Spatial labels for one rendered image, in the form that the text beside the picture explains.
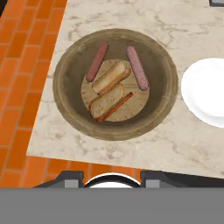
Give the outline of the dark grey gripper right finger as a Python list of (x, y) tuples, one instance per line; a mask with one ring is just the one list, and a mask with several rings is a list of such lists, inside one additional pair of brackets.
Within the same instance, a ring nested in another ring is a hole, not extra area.
[(210, 178), (167, 171), (141, 171), (142, 187), (224, 188), (224, 178)]

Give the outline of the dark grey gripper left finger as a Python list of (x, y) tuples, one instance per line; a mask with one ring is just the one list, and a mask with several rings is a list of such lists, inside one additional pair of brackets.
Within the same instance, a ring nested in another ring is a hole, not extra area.
[(62, 171), (56, 179), (37, 185), (37, 188), (83, 188), (83, 178), (83, 171)]

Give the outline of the wide hot dog bun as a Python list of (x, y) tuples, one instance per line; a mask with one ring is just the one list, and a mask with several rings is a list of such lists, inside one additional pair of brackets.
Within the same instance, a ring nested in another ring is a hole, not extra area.
[(132, 96), (132, 92), (124, 94), (123, 84), (116, 84), (106, 93), (91, 101), (88, 109), (91, 116), (96, 119), (98, 123), (101, 123), (115, 113)]

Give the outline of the white plate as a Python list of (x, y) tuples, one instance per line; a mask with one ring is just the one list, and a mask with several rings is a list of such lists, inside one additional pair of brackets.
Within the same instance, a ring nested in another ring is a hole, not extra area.
[(224, 129), (224, 59), (207, 58), (191, 64), (181, 80), (188, 109), (202, 122)]

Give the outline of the slim hot dog bun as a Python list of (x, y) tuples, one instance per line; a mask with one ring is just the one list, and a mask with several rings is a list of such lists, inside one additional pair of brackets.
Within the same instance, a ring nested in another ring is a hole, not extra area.
[(128, 78), (130, 72), (130, 68), (126, 69), (125, 65), (121, 61), (117, 61), (105, 74), (93, 83), (92, 89), (98, 95), (102, 95), (115, 84)]

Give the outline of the brown wooden bowl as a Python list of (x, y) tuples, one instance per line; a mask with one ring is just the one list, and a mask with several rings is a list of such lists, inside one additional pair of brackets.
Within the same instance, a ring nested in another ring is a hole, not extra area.
[[(109, 45), (106, 61), (126, 60), (126, 47), (134, 46), (150, 84), (146, 105), (122, 122), (98, 123), (81, 99), (81, 85), (104, 41)], [(154, 39), (126, 29), (96, 31), (79, 39), (62, 55), (52, 78), (53, 97), (64, 119), (83, 134), (108, 141), (140, 137), (157, 127), (171, 112), (178, 88), (177, 70), (168, 52)]]

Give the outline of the pinkish purple sausage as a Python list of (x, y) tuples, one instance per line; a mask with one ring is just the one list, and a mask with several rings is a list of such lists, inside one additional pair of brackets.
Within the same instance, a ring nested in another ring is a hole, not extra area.
[(133, 74), (136, 77), (136, 83), (142, 91), (146, 91), (149, 88), (149, 82), (145, 75), (143, 66), (138, 57), (137, 51), (133, 46), (128, 46), (126, 49), (127, 57), (131, 65)]

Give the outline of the reddish brown sausage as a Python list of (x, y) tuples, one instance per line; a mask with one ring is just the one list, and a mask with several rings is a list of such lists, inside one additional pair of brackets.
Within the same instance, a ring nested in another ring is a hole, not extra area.
[(87, 75), (86, 75), (87, 82), (92, 82), (95, 79), (95, 76), (97, 75), (102, 65), (102, 62), (107, 54), (108, 49), (109, 49), (109, 44), (107, 42), (103, 42), (98, 48), (92, 60), (92, 63), (87, 71)]

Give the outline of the dark grey appliance corner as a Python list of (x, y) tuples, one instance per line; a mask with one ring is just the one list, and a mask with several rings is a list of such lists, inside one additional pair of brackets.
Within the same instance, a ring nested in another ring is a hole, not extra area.
[(211, 7), (224, 7), (224, 0), (209, 0)]

